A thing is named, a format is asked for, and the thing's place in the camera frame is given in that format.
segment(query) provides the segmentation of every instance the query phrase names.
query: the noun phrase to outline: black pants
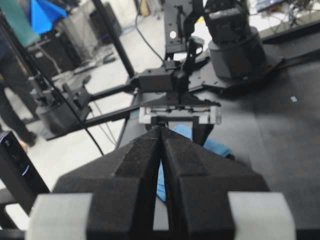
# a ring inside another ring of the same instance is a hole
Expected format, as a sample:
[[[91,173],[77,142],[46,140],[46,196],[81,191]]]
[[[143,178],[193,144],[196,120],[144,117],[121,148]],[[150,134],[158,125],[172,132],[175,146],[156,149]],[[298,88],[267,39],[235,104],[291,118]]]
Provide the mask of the black pants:
[[[32,142],[32,135],[12,108],[5,94],[5,88],[2,84],[0,84],[0,117],[9,128],[18,134],[22,141],[25,143]]]
[[[30,95],[32,87],[27,81],[27,76],[19,67],[16,57],[11,52],[0,60],[0,73],[6,85],[20,97],[31,114],[36,117],[37,104]],[[32,135],[12,108],[3,84],[0,84],[0,117],[9,128],[18,134],[22,141],[32,142]]]
[[[37,104],[30,95],[33,88],[28,82],[28,77],[20,68],[15,55],[11,51],[8,51],[6,56],[0,59],[0,74],[4,78],[5,84],[19,96],[32,116],[38,118],[36,114]]]

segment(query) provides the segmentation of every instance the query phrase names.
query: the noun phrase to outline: person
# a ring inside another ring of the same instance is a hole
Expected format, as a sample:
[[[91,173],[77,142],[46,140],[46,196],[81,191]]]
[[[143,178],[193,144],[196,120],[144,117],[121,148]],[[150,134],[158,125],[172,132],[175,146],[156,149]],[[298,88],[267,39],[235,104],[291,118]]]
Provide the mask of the person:
[[[0,32],[0,74],[3,76],[4,83],[16,93],[22,102],[29,109],[31,114],[38,118],[36,114],[37,104],[30,95],[32,90],[21,67],[19,67],[15,54],[10,50],[6,39]],[[19,138],[30,147],[36,143],[36,134],[28,131],[23,121],[15,113],[10,104],[6,93],[4,83],[0,83],[0,117],[4,123],[14,130]]]

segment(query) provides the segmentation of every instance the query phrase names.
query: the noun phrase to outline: black tabletop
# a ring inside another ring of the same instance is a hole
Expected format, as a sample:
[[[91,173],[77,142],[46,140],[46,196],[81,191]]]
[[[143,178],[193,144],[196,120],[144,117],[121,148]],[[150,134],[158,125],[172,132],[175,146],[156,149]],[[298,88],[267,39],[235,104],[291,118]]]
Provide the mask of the black tabletop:
[[[288,45],[282,44],[288,51]],[[200,99],[219,101],[222,124],[210,134],[250,162],[270,189],[282,192],[298,230],[320,229],[320,57],[293,65],[265,79],[267,84],[240,96],[208,91]],[[209,62],[191,76],[190,87],[210,81]],[[160,95],[140,94],[134,104]],[[120,147],[146,132],[138,112],[127,121]]]

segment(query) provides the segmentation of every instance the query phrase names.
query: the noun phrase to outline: blue cloth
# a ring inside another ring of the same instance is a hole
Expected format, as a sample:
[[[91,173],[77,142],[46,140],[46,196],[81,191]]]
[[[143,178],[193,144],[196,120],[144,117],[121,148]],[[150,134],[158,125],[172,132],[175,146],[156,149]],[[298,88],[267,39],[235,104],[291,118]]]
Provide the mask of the blue cloth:
[[[31,25],[38,34],[52,30],[54,23],[61,17],[66,17],[67,12],[47,0],[31,1]]]
[[[186,138],[192,139],[192,128],[185,125],[177,125],[173,129],[176,133],[185,136]],[[231,149],[222,143],[219,143],[211,138],[208,138],[203,147],[205,149],[214,152],[222,157],[227,157],[231,154]],[[165,177],[164,177],[164,169],[162,166],[162,162],[160,163],[159,172],[158,172],[158,182],[156,188],[156,194],[162,201],[166,201],[166,189],[165,189]]]

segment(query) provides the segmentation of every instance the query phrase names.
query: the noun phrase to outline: concrete floor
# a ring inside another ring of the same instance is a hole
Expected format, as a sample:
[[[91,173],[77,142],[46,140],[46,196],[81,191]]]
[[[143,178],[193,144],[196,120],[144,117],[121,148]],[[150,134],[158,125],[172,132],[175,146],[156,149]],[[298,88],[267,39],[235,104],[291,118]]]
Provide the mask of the concrete floor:
[[[150,16],[139,24],[139,28],[154,49],[163,56],[165,52],[163,18],[157,20],[157,17]],[[122,35],[120,39],[136,72],[142,72],[146,68],[156,68],[161,65],[161,61],[143,42],[137,31],[134,30],[126,35]],[[90,93],[96,93],[125,83],[128,74],[118,57],[115,62],[94,69],[91,72],[91,76],[92,78],[87,85],[87,89]],[[30,113],[25,109],[20,99],[13,95],[10,90],[7,91],[7,95],[21,118],[30,116]],[[131,100],[131,95],[119,93],[98,100],[97,104],[103,113],[108,113],[128,107]],[[99,112],[96,107],[93,104],[91,107],[94,114],[98,116]],[[119,137],[123,122],[123,120],[119,120],[109,123],[116,139]],[[2,121],[1,124],[3,129],[8,129]],[[32,123],[27,127],[30,131],[39,133],[42,128],[42,123]],[[114,150],[114,146],[98,126],[91,127],[89,130],[105,154]],[[86,132],[81,130],[52,141],[45,141],[41,137],[38,137],[36,145],[28,149],[28,156],[45,183],[52,189],[61,175],[95,160],[100,156],[100,153]],[[20,206],[16,204],[10,205],[7,207],[7,211],[19,228],[27,229],[28,217]]]

